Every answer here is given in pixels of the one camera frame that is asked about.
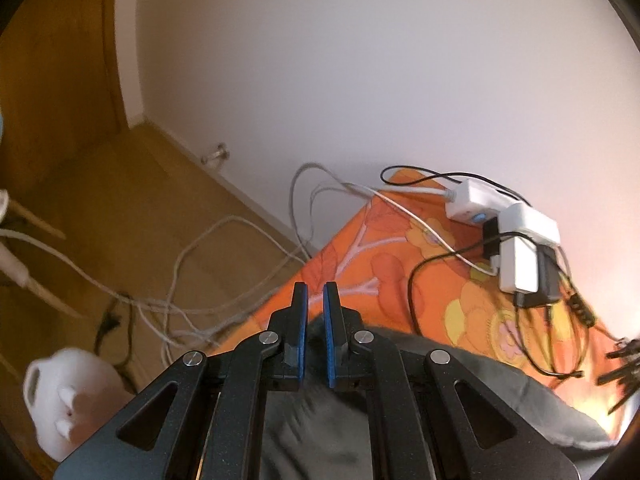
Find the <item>wooden door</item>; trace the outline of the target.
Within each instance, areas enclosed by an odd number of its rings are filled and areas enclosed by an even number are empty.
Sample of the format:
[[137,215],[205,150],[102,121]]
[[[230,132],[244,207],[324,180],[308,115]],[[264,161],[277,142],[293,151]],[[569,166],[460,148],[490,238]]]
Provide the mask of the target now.
[[1,34],[1,184],[24,195],[127,128],[115,0],[23,0]]

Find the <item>orange floral bed sheet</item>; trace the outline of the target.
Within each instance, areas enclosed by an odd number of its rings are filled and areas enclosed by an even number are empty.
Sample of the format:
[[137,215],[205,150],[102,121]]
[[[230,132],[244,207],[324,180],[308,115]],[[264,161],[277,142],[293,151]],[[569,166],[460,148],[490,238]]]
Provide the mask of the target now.
[[440,240],[462,248],[479,239],[480,229],[446,217],[437,196],[374,198],[292,280],[307,284],[311,318],[322,311],[323,285],[334,281],[367,324],[518,368],[620,436],[623,414],[608,409],[623,391],[596,384],[618,364],[605,357],[614,344],[604,327],[586,330],[565,300],[516,310],[478,249],[463,260],[433,259],[444,250]]

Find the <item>small black tripod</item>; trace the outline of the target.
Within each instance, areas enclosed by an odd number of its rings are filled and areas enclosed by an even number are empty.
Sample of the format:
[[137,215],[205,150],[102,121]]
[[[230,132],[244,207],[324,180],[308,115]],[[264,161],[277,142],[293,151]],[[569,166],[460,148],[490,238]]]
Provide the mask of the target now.
[[597,377],[596,384],[605,386],[611,382],[623,388],[623,396],[609,409],[611,415],[626,404],[639,391],[639,339],[621,339],[616,344],[616,349],[608,352],[605,357],[608,360],[620,360],[622,364]]

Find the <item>white plastic jug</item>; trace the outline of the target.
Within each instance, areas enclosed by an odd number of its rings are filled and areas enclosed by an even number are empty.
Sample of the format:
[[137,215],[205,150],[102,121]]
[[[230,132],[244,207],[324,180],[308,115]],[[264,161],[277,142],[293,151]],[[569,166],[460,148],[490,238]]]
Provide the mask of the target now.
[[32,361],[23,382],[37,442],[59,463],[133,397],[113,365],[77,348]]

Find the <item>white charger adapter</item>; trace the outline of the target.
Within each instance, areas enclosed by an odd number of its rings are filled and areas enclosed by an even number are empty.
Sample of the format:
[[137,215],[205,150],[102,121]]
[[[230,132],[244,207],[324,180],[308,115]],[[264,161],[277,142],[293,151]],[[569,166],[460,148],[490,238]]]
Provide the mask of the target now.
[[522,202],[498,214],[500,242],[499,288],[507,294],[538,290],[537,246],[558,247],[558,222]]

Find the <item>metal door stopper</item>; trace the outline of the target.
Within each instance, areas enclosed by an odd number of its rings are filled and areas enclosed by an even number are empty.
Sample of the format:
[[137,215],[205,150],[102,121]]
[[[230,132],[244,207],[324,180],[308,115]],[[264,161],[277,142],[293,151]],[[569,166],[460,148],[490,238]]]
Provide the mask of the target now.
[[230,152],[227,145],[224,143],[218,143],[212,150],[201,157],[201,164],[204,166],[218,164],[218,162],[227,160],[229,156]]

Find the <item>black power adapter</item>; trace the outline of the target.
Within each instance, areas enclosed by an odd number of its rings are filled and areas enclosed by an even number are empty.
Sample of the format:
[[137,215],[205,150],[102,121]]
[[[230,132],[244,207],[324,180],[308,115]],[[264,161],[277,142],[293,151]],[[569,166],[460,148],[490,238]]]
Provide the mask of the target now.
[[556,304],[561,299],[560,271],[555,250],[537,246],[538,289],[536,292],[516,292],[513,304],[517,308],[531,309]]

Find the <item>white power strip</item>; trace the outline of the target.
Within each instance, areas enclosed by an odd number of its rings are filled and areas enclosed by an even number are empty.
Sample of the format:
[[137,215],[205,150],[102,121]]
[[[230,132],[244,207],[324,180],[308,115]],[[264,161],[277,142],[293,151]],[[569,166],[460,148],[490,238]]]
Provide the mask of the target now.
[[508,209],[526,208],[522,200],[507,196],[484,182],[466,179],[451,190],[451,198],[445,206],[449,220],[481,226],[497,219]]

